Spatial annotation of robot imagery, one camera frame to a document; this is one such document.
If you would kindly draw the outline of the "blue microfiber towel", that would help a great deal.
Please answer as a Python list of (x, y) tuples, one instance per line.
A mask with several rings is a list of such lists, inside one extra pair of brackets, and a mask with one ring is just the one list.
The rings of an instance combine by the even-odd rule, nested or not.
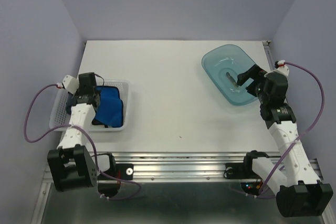
[(120, 91), (113, 86), (97, 86), (100, 91), (100, 105), (92, 125), (103, 125), (105, 128), (119, 128), (123, 126), (123, 101)]

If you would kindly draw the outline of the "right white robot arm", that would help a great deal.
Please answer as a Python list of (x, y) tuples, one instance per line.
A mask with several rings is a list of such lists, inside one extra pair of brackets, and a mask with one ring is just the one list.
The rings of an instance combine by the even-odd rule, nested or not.
[(260, 192), (265, 187), (276, 196), (276, 204), (283, 217), (320, 216), (333, 196), (330, 184), (324, 184), (311, 167), (298, 133), (297, 120), (286, 103), (289, 64), (276, 63), (276, 68), (266, 72), (253, 65), (237, 76), (237, 85), (246, 87), (249, 94), (258, 98), (260, 115), (273, 137), (280, 159), (273, 164), (266, 153), (251, 151), (246, 154), (241, 170), (244, 175), (262, 179)]

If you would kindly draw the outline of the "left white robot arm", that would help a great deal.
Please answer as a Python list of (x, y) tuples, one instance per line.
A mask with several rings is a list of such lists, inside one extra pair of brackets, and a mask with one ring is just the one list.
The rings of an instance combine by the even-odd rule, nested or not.
[(99, 173), (106, 179), (113, 178), (117, 166), (104, 161), (99, 170), (86, 148), (88, 130), (100, 105), (96, 74), (88, 72), (78, 78), (65, 76), (63, 87), (71, 93), (71, 114), (66, 131), (55, 150), (50, 150), (47, 161), (58, 192), (95, 187)]

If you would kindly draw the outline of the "teal translucent plastic tray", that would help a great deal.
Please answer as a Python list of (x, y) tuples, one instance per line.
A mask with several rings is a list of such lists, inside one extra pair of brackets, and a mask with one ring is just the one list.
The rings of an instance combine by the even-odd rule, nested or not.
[(256, 63), (239, 46), (227, 44), (213, 49), (202, 58), (202, 67), (229, 103), (235, 106), (247, 105), (257, 98), (246, 91), (252, 83), (247, 80), (237, 85), (237, 76)]

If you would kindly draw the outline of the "white perforated plastic basket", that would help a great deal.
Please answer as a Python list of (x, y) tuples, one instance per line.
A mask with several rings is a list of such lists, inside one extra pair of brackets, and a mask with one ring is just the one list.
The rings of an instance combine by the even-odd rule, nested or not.
[[(89, 132), (116, 132), (123, 130), (129, 119), (130, 104), (131, 104), (131, 85), (126, 80), (97, 80), (97, 86), (113, 86), (120, 91), (120, 98), (123, 101), (123, 126), (119, 128), (108, 127), (103, 125), (90, 125)], [(70, 120), (70, 97), (71, 95), (64, 89), (58, 90), (51, 111), (49, 127), (68, 124)]]

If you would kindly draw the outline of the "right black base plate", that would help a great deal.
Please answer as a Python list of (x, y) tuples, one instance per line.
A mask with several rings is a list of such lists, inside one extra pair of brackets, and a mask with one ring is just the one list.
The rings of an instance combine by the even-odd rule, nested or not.
[(244, 163), (225, 163), (224, 177), (227, 179), (248, 179)]

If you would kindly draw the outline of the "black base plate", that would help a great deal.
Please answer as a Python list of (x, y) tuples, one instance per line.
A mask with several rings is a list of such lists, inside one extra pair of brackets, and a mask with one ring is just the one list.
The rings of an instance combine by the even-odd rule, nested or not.
[(227, 179), (248, 179), (244, 163), (225, 163), (224, 177)]
[(113, 167), (105, 169), (103, 172), (107, 174), (109, 177), (99, 174), (98, 176), (99, 180), (103, 180), (103, 179), (111, 180), (110, 177), (123, 179), (123, 180), (132, 180), (133, 173), (134, 173), (134, 165), (131, 163), (121, 163), (121, 164), (119, 163), (119, 164), (114, 165)]

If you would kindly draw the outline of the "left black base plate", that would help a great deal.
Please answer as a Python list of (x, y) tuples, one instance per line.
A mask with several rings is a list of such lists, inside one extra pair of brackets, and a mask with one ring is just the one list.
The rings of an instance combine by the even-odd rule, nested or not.
[(109, 177), (99, 174), (98, 176), (99, 180), (103, 180), (103, 179), (111, 180), (110, 177), (123, 179), (123, 180), (132, 180), (133, 173), (134, 173), (134, 165), (131, 163), (121, 163), (121, 164), (119, 163), (119, 164), (114, 165), (113, 167), (105, 169), (103, 172), (107, 174)]

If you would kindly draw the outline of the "aluminium extrusion rail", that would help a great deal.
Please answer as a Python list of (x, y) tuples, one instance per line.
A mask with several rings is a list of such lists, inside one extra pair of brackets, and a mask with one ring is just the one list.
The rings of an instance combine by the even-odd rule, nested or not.
[(118, 164), (133, 164), (137, 183), (223, 183), (226, 163), (240, 163), (245, 152), (136, 153), (116, 152)]

